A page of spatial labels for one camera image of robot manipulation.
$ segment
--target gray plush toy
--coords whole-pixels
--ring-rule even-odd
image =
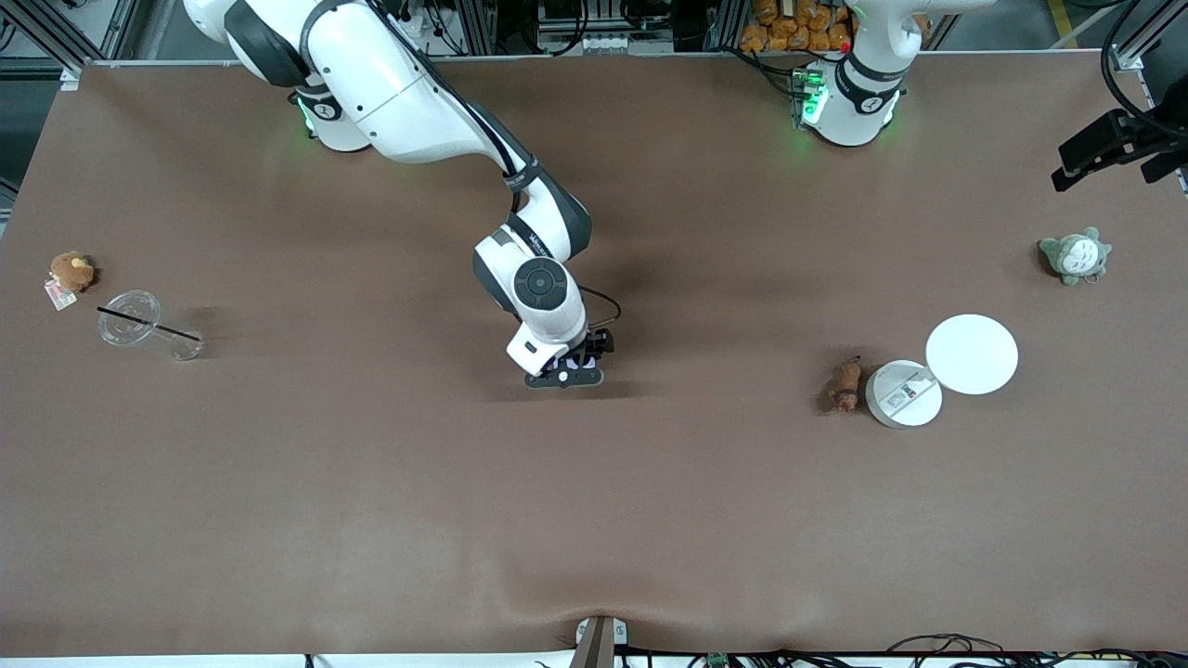
[[[1051,267],[1060,273],[1064,285],[1076,285],[1085,277],[1097,283],[1106,273],[1106,254],[1113,250],[1102,244],[1097,227],[1086,227],[1085,234],[1069,234],[1061,240],[1043,239],[1040,250],[1048,256]]]

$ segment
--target black cable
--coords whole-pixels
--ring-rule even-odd
[[[2,42],[2,44],[0,44],[0,51],[4,51],[8,46],[11,46],[12,40],[15,38],[17,38],[17,26],[8,23],[8,19],[0,18],[0,42]]]
[[[594,290],[593,288],[587,288],[587,286],[582,285],[581,283],[577,284],[577,289],[581,290],[582,292],[589,292],[590,295],[594,295],[595,297],[601,297],[602,300],[606,300],[611,305],[614,307],[614,315],[612,315],[611,317],[608,317],[606,320],[600,320],[600,321],[595,322],[594,324],[590,324],[590,329],[599,329],[601,327],[606,327],[606,326],[613,323],[614,321],[619,320],[619,317],[623,316],[623,307],[619,304],[619,302],[617,302],[614,300],[614,297],[612,297],[609,295],[606,295],[604,292],[599,292],[598,290]]]
[[[1117,39],[1118,31],[1121,30],[1121,24],[1126,23],[1126,19],[1130,18],[1130,15],[1135,12],[1135,7],[1137,7],[1140,1],[1142,0],[1130,0],[1130,4],[1126,5],[1125,10],[1123,10],[1121,15],[1118,17],[1118,20],[1116,20],[1113,26],[1110,27],[1110,32],[1106,33],[1106,39],[1101,44],[1101,78],[1105,80],[1106,88],[1110,89],[1110,94],[1114,96],[1114,100],[1117,100],[1118,103],[1121,105],[1127,113],[1130,113],[1130,115],[1156,130],[1162,131],[1165,134],[1176,138],[1180,141],[1188,141],[1188,130],[1165,124],[1143,109],[1139,109],[1138,106],[1130,101],[1130,97],[1126,97],[1126,95],[1121,92],[1121,88],[1118,87],[1118,82],[1114,81],[1113,69],[1110,67],[1110,52],[1113,50],[1113,40]]]
[[[723,51],[726,53],[734,53],[735,56],[738,56],[739,58],[742,58],[744,61],[746,61],[750,64],[750,58],[747,57],[746,51],[735,49],[733,46],[715,46],[715,48],[710,49],[710,51]],[[816,51],[811,51],[809,49],[786,49],[784,51],[770,51],[770,52],[771,53],[808,53],[809,56],[813,56],[814,58],[816,58],[819,61],[824,61],[827,63],[840,63],[840,62],[842,62],[842,61],[846,59],[843,57],[842,58],[828,58],[828,57],[824,56],[824,53],[817,53]],[[791,73],[792,71],[790,69],[789,70],[784,70],[784,69],[779,69],[779,68],[773,68],[771,65],[763,65],[763,67],[767,71],[778,71],[778,73]]]
[[[437,0],[425,1],[425,13],[429,14],[429,23],[434,26],[434,33],[441,31],[442,42],[446,43],[446,46],[449,46],[449,50],[454,51],[454,53],[459,56],[466,56],[466,51],[462,46],[460,46],[457,42],[454,42],[454,37],[450,36],[449,26],[446,25],[446,19],[442,18],[442,8],[437,4]]]
[[[1108,2],[1081,2],[1079,0],[1064,0],[1066,5],[1072,5],[1073,7],[1079,7],[1081,10],[1089,10],[1091,12],[1105,10],[1106,7],[1117,7],[1118,5],[1123,5],[1125,2],[1126,0],[1110,0]]]
[[[669,12],[668,17],[650,24],[647,23],[647,20],[644,18],[643,14],[640,14],[638,18],[630,15],[630,12],[627,11],[627,7],[630,5],[631,0],[620,0],[619,17],[623,18],[623,20],[627,21],[627,24],[636,30],[663,30],[672,25],[671,12]]]
[[[539,24],[539,17],[530,13],[530,10],[536,7],[537,0],[524,0],[524,4],[520,5],[519,32],[520,39],[524,40],[524,45],[527,46],[527,50],[532,53],[539,55],[544,53],[544,51],[542,51],[541,46],[536,43],[536,37],[532,37],[529,33],[529,29],[532,27],[533,24]]]
[[[590,25],[589,5],[586,4],[586,0],[574,0],[574,1],[581,5],[581,11],[576,12],[576,17],[574,18],[574,37],[573,39],[569,40],[569,44],[564,49],[557,51],[556,53],[554,53],[554,56],[564,56],[570,50],[573,50],[574,46],[577,46],[581,43],[582,38],[586,37],[587,26]]]
[[[997,650],[997,651],[1005,651],[1003,649],[1003,645],[1000,645],[1000,644],[998,644],[996,642],[986,641],[986,639],[982,639],[982,638],[975,638],[973,636],[966,636],[963,634],[928,634],[928,635],[923,635],[923,636],[911,636],[910,638],[904,638],[904,639],[895,643],[893,645],[889,647],[886,649],[886,651],[895,651],[895,650],[899,649],[901,647],[903,647],[905,644],[914,643],[914,642],[917,642],[917,641],[948,641],[944,644],[944,647],[942,647],[941,649],[935,650],[936,653],[944,651],[954,642],[962,642],[962,643],[965,643],[966,651],[973,651],[973,644],[974,643],[981,644],[981,645],[986,645],[986,647],[988,647],[988,648],[991,648],[993,650]]]

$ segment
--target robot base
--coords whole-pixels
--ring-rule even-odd
[[[868,97],[862,101],[868,111],[859,113],[854,102],[846,99],[838,89],[839,67],[826,61],[809,65],[809,73],[819,75],[821,83],[805,86],[808,100],[800,108],[801,122],[830,144],[861,146],[872,141],[883,126],[891,122],[899,93],[896,92],[886,102],[879,97]]]

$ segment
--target brown figurine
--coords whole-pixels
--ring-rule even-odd
[[[95,267],[90,266],[82,253],[71,251],[53,258],[50,263],[50,276],[64,290],[81,292],[95,281]]]
[[[851,412],[858,408],[858,382],[862,378],[862,367],[858,366],[861,355],[854,357],[841,365],[841,378],[829,390],[829,397],[838,402],[839,412]]]

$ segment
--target brown plush toy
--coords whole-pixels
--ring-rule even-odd
[[[751,11],[762,25],[771,25],[779,18],[779,6],[776,0],[751,0]]]
[[[751,24],[742,29],[742,38],[739,39],[739,49],[754,53],[763,51],[767,44],[767,29],[762,25]]]
[[[851,412],[858,408],[858,382],[862,378],[862,367],[858,366],[860,355],[841,365],[841,378],[829,390],[829,397],[838,402],[839,412]]]
[[[829,29],[829,50],[830,51],[842,51],[849,46],[849,29],[846,24],[834,24]]]
[[[788,38],[789,49],[808,49],[809,48],[809,29],[801,26],[796,29],[796,32]]]
[[[809,31],[809,51],[828,51],[829,36],[822,30]]]
[[[767,36],[767,50],[769,51],[786,51],[788,50],[788,38],[776,37],[775,34]]]
[[[95,281],[95,267],[77,251],[62,253],[50,263],[50,276],[63,289],[81,292]]]
[[[782,17],[772,21],[767,27],[767,32],[771,33],[772,38],[776,39],[788,39],[789,37],[796,34],[796,19],[789,17]]]

